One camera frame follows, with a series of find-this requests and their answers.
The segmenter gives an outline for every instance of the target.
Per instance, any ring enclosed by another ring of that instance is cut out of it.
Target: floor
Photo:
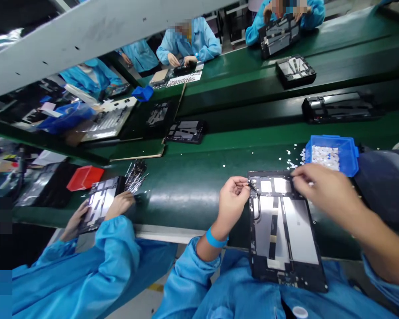
[[[380,0],[348,0],[351,3],[351,10],[348,11],[354,12],[357,10],[361,10],[369,7],[370,5],[375,5],[380,2]],[[245,43],[241,43],[235,46],[235,50],[241,49],[245,47]],[[222,54],[227,54],[233,51],[232,45],[229,41],[229,36],[227,35],[227,30],[224,30],[223,34],[223,45],[222,45]],[[139,74],[133,69],[129,69],[129,72],[135,77],[139,78]],[[177,256],[179,257],[186,245],[179,245]],[[346,275],[350,278],[354,278],[361,287],[371,296],[374,300],[381,303],[383,306],[395,311],[393,306],[385,300],[382,294],[376,290],[375,287],[367,279],[364,271],[363,265],[361,262],[353,262],[346,261],[343,262],[343,268],[345,269]],[[156,312],[158,307],[161,304],[163,299],[162,288],[167,281],[168,275],[167,273],[164,277],[159,279],[153,286],[148,289],[145,289],[141,294],[136,296],[133,300],[116,310],[114,313],[109,315],[107,319],[123,319],[127,318],[128,314],[130,317],[137,319],[148,319],[151,318],[152,315]],[[219,272],[216,272],[211,281],[214,282],[219,277]]]

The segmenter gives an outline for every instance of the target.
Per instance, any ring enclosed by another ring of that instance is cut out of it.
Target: worker
[[[84,202],[60,237],[31,266],[12,272],[13,319],[105,318],[161,278],[172,266],[177,244],[135,238],[123,214],[134,204],[119,194],[96,232],[95,246],[74,253]]]
[[[117,52],[143,78],[161,71],[158,59],[145,39],[121,47]]]
[[[399,306],[398,235],[363,204],[342,173],[306,164],[291,175],[303,196],[359,242],[370,281]],[[216,221],[177,260],[154,318],[397,318],[352,288],[337,261],[322,262],[328,293],[256,280],[242,251],[226,249],[222,261],[222,247],[250,196],[247,184],[244,177],[231,177],[223,186]],[[220,265],[211,286],[210,277]]]
[[[73,66],[60,74],[67,84],[72,84],[95,98],[104,91],[109,95],[113,87],[123,84],[121,79],[98,58]]]
[[[214,59],[222,53],[222,47],[205,19],[198,17],[167,29],[156,51],[163,64],[173,67],[180,66],[176,58],[178,53],[184,57],[184,65],[187,65],[189,61],[206,62]]]
[[[300,28],[312,30],[320,26],[325,19],[324,0],[307,0],[307,6],[286,7],[285,0],[264,0],[253,24],[245,31],[245,43],[248,46],[258,42],[258,31],[270,20],[282,18],[286,13],[293,13],[295,21],[300,21]]]

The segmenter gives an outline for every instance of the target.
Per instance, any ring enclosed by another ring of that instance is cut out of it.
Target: blue wristband
[[[213,235],[211,234],[211,227],[208,229],[207,231],[207,241],[208,243],[213,246],[214,248],[223,248],[224,246],[226,246],[226,243],[229,239],[229,236],[227,237],[227,239],[225,241],[218,241],[216,240]]]

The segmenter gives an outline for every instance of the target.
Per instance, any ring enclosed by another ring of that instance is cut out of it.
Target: blue plastic bin
[[[132,93],[138,101],[140,102],[147,102],[151,98],[152,94],[154,93],[154,89],[152,86],[146,86],[145,88],[138,86]]]
[[[87,104],[76,102],[61,106],[55,110],[63,114],[60,117],[48,117],[37,126],[37,129],[44,130],[50,134],[61,134],[76,127],[83,120],[90,119],[95,111]]]
[[[306,163],[312,162],[312,146],[324,146],[338,148],[340,159],[340,172],[347,177],[353,177],[359,170],[359,151],[355,141],[351,137],[340,137],[339,135],[312,135],[306,144]]]

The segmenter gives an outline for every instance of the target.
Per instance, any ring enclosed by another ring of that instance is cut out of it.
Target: blue sleeve
[[[204,34],[204,40],[206,45],[204,45],[198,52],[198,57],[200,61],[206,62],[208,60],[214,59],[216,56],[222,54],[222,47],[220,46],[219,40],[214,35],[207,21],[201,17],[202,21],[202,33]]]
[[[173,53],[174,55],[178,54],[178,49],[176,45],[172,41],[172,36],[173,32],[171,32],[169,29],[166,30],[163,41],[161,42],[161,45],[158,47],[156,50],[156,55],[160,59],[162,64],[169,65],[170,62],[168,62],[167,55],[169,53]]]
[[[77,240],[73,239],[71,241],[56,241],[43,251],[39,259],[32,264],[31,267],[44,266],[45,264],[58,260],[61,257],[72,255],[75,252],[75,247],[77,246]]]
[[[116,75],[109,67],[106,66],[104,62],[98,59],[98,66],[103,71],[103,74],[108,78],[110,81],[110,85],[122,85],[123,81]]]
[[[263,12],[265,7],[269,4],[270,0],[264,0],[260,6],[259,11],[254,18],[253,24],[245,31],[245,43],[248,46],[252,46],[258,41],[258,30],[265,26],[265,20],[263,18]]]
[[[312,12],[301,18],[301,28],[312,30],[320,26],[325,19],[324,0],[308,0],[307,5],[312,8]]]
[[[97,318],[125,291],[139,266],[141,249],[125,216],[104,221],[95,239],[96,248],[104,254],[103,262],[83,282],[69,287],[65,296],[65,308],[71,309],[68,318]]]
[[[210,263],[202,261],[196,254],[199,239],[191,239],[177,260],[154,318],[191,318],[211,287],[210,277],[220,266],[220,256]]]
[[[75,79],[68,70],[63,71],[59,74],[63,77],[67,84],[71,84],[84,92],[89,92],[89,90],[85,88],[80,82],[78,82],[77,79]]]
[[[395,284],[390,284],[383,279],[381,279],[372,269],[365,255],[362,255],[362,260],[364,261],[365,273],[369,277],[371,283],[381,291],[381,293],[389,299],[391,302],[399,306],[399,286]]]

